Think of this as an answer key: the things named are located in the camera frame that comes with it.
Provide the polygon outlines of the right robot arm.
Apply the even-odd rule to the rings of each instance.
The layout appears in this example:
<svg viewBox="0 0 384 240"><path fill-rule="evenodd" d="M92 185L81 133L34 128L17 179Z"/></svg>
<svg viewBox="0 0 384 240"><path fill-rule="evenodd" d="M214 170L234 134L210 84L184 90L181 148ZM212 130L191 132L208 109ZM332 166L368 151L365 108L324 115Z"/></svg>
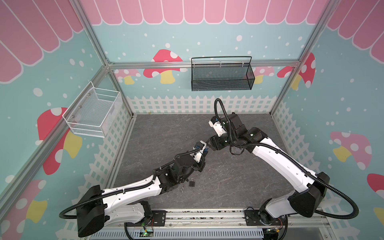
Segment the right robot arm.
<svg viewBox="0 0 384 240"><path fill-rule="evenodd" d="M275 199L266 200L259 208L258 215L264 225L270 225L273 219L298 214L311 218L314 214L325 217L349 220L358 216L358 205L346 194L329 184L330 177L324 172L315 173L306 168L285 151L280 149L271 138L259 128L247 129L235 113L228 114L223 101L214 101L215 116L210 120L210 126L216 135L211 137L212 148L216 151L228 147L236 148L241 155L245 151L264 160L280 173L293 187L293 191ZM318 210L318 206L325 198L327 191L331 191L351 207L352 212L345 215L335 215Z"/></svg>

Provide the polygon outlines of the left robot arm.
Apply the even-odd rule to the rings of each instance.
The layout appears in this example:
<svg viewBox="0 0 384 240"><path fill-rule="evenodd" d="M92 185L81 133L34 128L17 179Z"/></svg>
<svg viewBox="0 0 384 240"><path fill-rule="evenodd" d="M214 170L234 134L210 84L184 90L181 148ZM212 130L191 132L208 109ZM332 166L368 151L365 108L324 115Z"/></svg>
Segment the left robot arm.
<svg viewBox="0 0 384 240"><path fill-rule="evenodd" d="M61 219L77 221L78 236L88 237L103 227L123 223L148 223L152 211L145 198L159 196L187 182L196 171L202 172L208 150L195 148L153 170L150 177L122 187L101 189L91 187L81 200L60 212Z"/></svg>

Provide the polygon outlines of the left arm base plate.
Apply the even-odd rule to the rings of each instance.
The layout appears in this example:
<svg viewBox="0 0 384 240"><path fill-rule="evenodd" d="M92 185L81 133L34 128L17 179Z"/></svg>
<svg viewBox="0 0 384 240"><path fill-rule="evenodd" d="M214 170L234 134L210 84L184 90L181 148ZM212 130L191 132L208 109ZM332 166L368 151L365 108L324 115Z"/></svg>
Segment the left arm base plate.
<svg viewBox="0 0 384 240"><path fill-rule="evenodd" d="M144 218L138 223L127 223L128 227L164 227L167 211L152 211L151 214L145 214Z"/></svg>

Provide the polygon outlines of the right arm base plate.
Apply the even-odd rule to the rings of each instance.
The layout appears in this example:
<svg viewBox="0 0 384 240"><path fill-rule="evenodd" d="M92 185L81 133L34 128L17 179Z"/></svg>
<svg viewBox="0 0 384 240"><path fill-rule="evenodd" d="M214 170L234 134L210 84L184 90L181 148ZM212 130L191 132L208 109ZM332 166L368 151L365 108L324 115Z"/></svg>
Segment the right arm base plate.
<svg viewBox="0 0 384 240"><path fill-rule="evenodd" d="M285 218L273 218L266 211L255 209L244 210L247 226L284 226Z"/></svg>

